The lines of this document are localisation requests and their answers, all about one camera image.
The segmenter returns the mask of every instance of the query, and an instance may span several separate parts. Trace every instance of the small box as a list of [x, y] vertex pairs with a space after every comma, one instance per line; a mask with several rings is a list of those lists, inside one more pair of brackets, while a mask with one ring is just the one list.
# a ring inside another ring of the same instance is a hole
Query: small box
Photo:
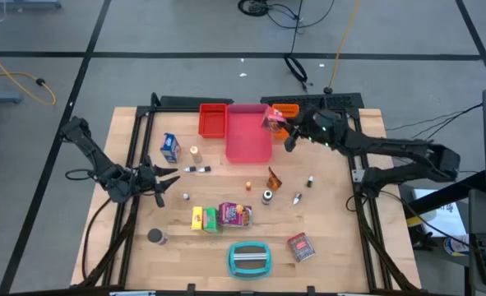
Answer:
[[252, 226], [252, 207], [223, 202], [219, 205], [219, 224], [227, 227]]
[[202, 212], [202, 228], [207, 233], [219, 234], [222, 232], [222, 228], [218, 223], [218, 212], [215, 207], [207, 207]]
[[193, 207], [192, 230], [202, 230], [202, 206]]
[[177, 142], [177, 138], [174, 134], [165, 133], [164, 141], [160, 146], [160, 152], [166, 158], [169, 163], [178, 162], [178, 156], [180, 155], [180, 145]]
[[292, 253], [298, 262], [301, 262], [316, 253], [305, 233], [300, 233], [290, 238], [287, 243], [289, 244], [290, 249], [292, 249]]

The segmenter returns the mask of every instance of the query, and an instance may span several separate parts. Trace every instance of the orange tray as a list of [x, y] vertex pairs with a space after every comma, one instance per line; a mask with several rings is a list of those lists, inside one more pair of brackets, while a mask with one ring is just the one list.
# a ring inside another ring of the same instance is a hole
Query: orange tray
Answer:
[[[278, 109], [282, 112], [285, 118], [294, 118], [299, 113], [299, 105], [297, 104], [273, 104], [272, 108]], [[289, 133], [283, 128], [275, 134], [278, 139], [286, 139]]]

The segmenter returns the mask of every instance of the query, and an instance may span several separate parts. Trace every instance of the wooden tabletop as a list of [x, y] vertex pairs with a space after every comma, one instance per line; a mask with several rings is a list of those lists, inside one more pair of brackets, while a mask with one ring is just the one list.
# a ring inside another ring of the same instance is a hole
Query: wooden tabletop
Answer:
[[[135, 108], [116, 108], [109, 129], [105, 153], [117, 163], [124, 164], [132, 133]], [[363, 132], [369, 136], [385, 136], [382, 115], [378, 109], [360, 110]], [[143, 121], [137, 145], [140, 154]], [[204, 139], [197, 135], [198, 113], [157, 113], [152, 130], [149, 154], [163, 168], [179, 168], [181, 178], [166, 192], [165, 208], [158, 208], [153, 197], [143, 197], [127, 276], [127, 289], [185, 290], [194, 283], [197, 290], [256, 290], [306, 291], [314, 285], [317, 292], [368, 292], [363, 254], [359, 241], [356, 214], [345, 209], [352, 195], [347, 159], [337, 151], [309, 141], [298, 141], [292, 153], [285, 151], [281, 141], [274, 140], [273, 156], [268, 164], [231, 164], [224, 156], [224, 139]], [[178, 164], [168, 164], [160, 153], [165, 132], [176, 135], [183, 152]], [[198, 146], [209, 173], [184, 173], [193, 165], [190, 146]], [[369, 155], [371, 166], [390, 168], [390, 157]], [[267, 189], [268, 166], [283, 182], [270, 205], [261, 203]], [[312, 188], [306, 188], [313, 175]], [[252, 190], [245, 190], [246, 181]], [[396, 186], [384, 190], [398, 194]], [[295, 206], [296, 192], [303, 194]], [[188, 193], [189, 201], [183, 199]], [[95, 187], [87, 216], [89, 222], [95, 211], [107, 200], [100, 186]], [[253, 207], [252, 227], [224, 228], [221, 235], [190, 230], [193, 206], [215, 206], [225, 201]], [[401, 204], [393, 197], [381, 194], [377, 199], [386, 250], [407, 276], [420, 286], [414, 254], [410, 244]], [[108, 205], [93, 225], [88, 247], [88, 272], [98, 263], [109, 245], [116, 204]], [[169, 242], [160, 246], [150, 243], [147, 233], [158, 228], [169, 234]], [[296, 262], [287, 239], [304, 232], [316, 250], [316, 255]], [[272, 254], [272, 272], [263, 280], [236, 280], [229, 277], [226, 253], [229, 246], [247, 240], [267, 243]], [[81, 248], [73, 271], [72, 283], [81, 278]], [[122, 250], [116, 256], [113, 281], [117, 282]], [[373, 264], [378, 259], [373, 251]], [[382, 287], [379, 268], [377, 286]]]

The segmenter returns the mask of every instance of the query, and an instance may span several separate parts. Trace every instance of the metal stand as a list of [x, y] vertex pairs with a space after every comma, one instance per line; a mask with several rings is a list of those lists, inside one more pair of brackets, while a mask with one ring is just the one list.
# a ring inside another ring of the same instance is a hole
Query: metal stand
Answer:
[[62, 4], [59, 0], [0, 0], [0, 7], [3, 7], [3, 3], [7, 5], [7, 8], [62, 8]]
[[23, 95], [15, 91], [0, 91], [0, 103], [19, 104], [23, 100]]

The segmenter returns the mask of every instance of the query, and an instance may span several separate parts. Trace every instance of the red tray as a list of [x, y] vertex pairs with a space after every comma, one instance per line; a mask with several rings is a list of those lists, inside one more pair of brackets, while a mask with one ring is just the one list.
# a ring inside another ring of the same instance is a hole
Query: red tray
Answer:
[[272, 134], [261, 127], [267, 104], [228, 106], [226, 158], [232, 163], [265, 163], [272, 157]]
[[199, 135], [223, 138], [226, 134], [226, 104], [201, 104], [199, 112]]

